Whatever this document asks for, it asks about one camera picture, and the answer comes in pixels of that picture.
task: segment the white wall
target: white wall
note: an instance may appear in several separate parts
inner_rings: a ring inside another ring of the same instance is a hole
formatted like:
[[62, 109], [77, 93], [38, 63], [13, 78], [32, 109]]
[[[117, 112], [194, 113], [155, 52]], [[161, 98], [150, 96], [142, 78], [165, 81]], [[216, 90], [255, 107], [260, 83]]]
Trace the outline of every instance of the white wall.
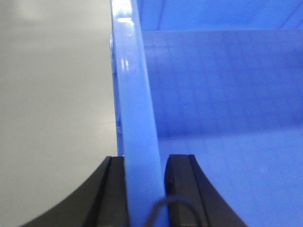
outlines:
[[116, 155], [109, 0], [0, 0], [0, 226]]

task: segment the cable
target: cable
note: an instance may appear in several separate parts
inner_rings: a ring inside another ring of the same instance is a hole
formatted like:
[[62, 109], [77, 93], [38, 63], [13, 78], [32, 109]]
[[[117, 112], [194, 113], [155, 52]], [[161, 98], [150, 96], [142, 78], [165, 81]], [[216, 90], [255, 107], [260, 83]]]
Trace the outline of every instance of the cable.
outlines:
[[157, 218], [157, 215], [161, 209], [161, 207], [165, 206], [165, 205], [172, 205], [172, 204], [183, 204], [185, 207], [187, 207], [191, 213], [193, 214], [196, 223], [197, 223], [197, 227], [202, 227], [202, 220], [201, 217], [197, 211], [197, 209], [195, 208], [194, 204], [187, 198], [183, 197], [183, 196], [179, 196], [179, 195], [171, 195], [171, 196], [167, 196], [161, 200], [159, 200], [158, 202], [156, 202], [153, 207], [152, 210], [150, 211], [150, 214], [145, 222], [144, 227], [153, 227], [153, 224]]

